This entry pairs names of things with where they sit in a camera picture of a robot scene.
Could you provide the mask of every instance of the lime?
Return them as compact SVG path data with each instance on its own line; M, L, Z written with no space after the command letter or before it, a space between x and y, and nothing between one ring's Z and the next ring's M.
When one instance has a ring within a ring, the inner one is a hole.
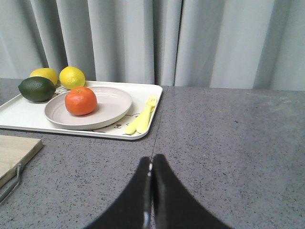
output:
M36 69L33 72L31 72L31 74L30 74L30 77L33 77L33 76L41 76L41 77L47 78L47 79L51 80L54 85L56 85L57 81L58 81L58 74L52 68Z
M23 80L18 89L24 98L33 102L44 102L51 99L56 90L51 80L41 76Z
M86 82L85 74L78 68L68 66L59 74L61 84L72 90L76 87L83 87Z

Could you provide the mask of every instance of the orange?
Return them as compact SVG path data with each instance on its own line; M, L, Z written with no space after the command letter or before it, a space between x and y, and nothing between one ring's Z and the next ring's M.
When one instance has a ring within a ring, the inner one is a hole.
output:
M97 107L96 95L89 87L77 87L67 93L65 105L73 115L87 115Z

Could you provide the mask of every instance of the speckled countertop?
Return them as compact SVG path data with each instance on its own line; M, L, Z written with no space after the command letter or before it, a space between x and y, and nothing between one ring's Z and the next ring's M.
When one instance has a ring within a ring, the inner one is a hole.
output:
M0 79L0 105L20 81ZM305 225L305 92L163 87L150 132L136 141L0 134L44 144L0 204L0 228L81 229L119 196L140 158L157 153L232 228Z

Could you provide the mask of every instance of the gray curtain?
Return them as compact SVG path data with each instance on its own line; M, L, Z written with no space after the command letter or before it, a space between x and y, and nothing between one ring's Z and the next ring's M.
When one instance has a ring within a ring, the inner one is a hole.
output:
M305 90L304 0L0 0L0 77Z

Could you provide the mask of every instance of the white tray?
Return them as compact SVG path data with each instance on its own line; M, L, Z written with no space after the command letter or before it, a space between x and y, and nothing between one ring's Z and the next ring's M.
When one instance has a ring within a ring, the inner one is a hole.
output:
M83 135L83 136L96 136L105 138L116 138L125 140L135 140L144 137L150 130L150 126L153 120L156 109L152 112L152 117L146 132L133 135L127 135L124 133L125 127L131 123L136 116L141 113L145 108L145 102L150 94L157 95L158 102L162 94L162 87L152 84L135 84L135 83L113 83L113 82L97 82L86 81L85 86L104 86L115 87L128 92L132 97L132 106L127 114L119 121L109 126L90 130L67 130L59 129L49 122L44 116L44 108L47 102L44 103L32 103L21 94L12 98L2 106L0 106L0 128L6 129L18 129L18 130L32 130L48 133L60 133L70 135ZM67 91L63 86L59 86L56 89L55 94L59 95Z

